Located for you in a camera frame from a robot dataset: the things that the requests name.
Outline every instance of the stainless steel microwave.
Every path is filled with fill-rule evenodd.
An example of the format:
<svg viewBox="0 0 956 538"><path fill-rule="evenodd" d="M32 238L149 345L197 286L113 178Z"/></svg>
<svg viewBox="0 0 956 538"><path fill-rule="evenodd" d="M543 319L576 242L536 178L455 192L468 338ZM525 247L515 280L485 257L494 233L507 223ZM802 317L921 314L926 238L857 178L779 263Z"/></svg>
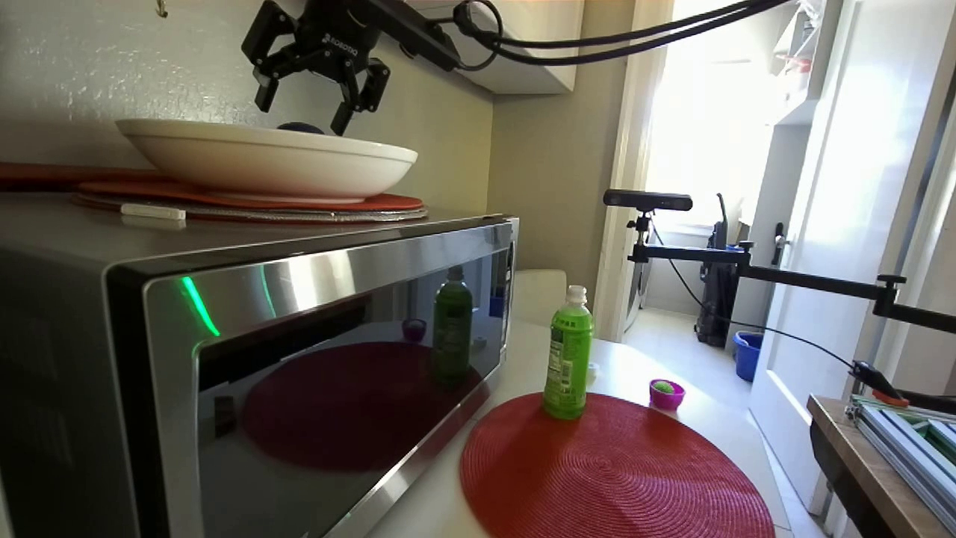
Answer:
<svg viewBox="0 0 956 538"><path fill-rule="evenodd" d="M0 193L16 538L374 528L488 393L515 244L488 214L171 230Z"/></svg>

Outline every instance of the green liquid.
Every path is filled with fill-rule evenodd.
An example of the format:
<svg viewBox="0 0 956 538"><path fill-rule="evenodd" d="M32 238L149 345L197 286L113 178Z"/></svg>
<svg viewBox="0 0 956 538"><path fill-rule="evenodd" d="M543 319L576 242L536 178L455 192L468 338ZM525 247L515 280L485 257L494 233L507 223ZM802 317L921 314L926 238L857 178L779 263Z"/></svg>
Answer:
<svg viewBox="0 0 956 538"><path fill-rule="evenodd" d="M543 408L552 417L573 420L586 411L589 362L595 319L589 307L567 304L549 322L549 362L543 384Z"/></svg>
<svg viewBox="0 0 956 538"><path fill-rule="evenodd" d="M437 338L431 353L431 377L455 384L468 374L471 350L471 292L462 280L446 280L437 295Z"/></svg>

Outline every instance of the wall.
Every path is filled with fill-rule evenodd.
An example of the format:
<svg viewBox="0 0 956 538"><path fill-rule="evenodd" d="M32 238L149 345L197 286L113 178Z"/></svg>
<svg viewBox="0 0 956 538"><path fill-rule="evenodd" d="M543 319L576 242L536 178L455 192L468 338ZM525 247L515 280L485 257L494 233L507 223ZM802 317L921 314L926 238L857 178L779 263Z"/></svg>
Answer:
<svg viewBox="0 0 956 538"><path fill-rule="evenodd" d="M589 0L582 32L630 26L634 0ZM489 209L519 214L519 266L564 269L595 290L624 60L576 69L576 90L498 97Z"/></svg>
<svg viewBox="0 0 956 538"><path fill-rule="evenodd" d="M0 3L0 162L143 168L113 127L119 115L328 126L341 102L332 81L294 75L273 114L253 108L240 42L261 0L4 0ZM391 84L349 138L418 150L395 187L442 209L488 209L494 97L458 75L377 47Z"/></svg>

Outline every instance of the microwave window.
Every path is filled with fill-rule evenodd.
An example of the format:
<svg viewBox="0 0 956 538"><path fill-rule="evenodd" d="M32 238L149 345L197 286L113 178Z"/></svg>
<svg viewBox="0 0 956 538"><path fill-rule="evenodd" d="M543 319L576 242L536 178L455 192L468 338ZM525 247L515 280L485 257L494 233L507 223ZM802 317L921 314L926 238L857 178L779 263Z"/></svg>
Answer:
<svg viewBox="0 0 956 538"><path fill-rule="evenodd" d="M335 528L498 365L503 259L448 266L200 353L209 538Z"/></svg>

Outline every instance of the white bowl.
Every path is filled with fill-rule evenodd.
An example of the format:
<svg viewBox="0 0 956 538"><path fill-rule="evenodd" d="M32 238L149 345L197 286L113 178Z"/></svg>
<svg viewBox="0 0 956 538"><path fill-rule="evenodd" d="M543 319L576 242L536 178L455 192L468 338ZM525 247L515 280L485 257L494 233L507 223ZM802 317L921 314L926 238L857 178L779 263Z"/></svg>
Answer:
<svg viewBox="0 0 956 538"><path fill-rule="evenodd" d="M119 118L164 177L232 193L361 199L398 186L406 147L225 123Z"/></svg>

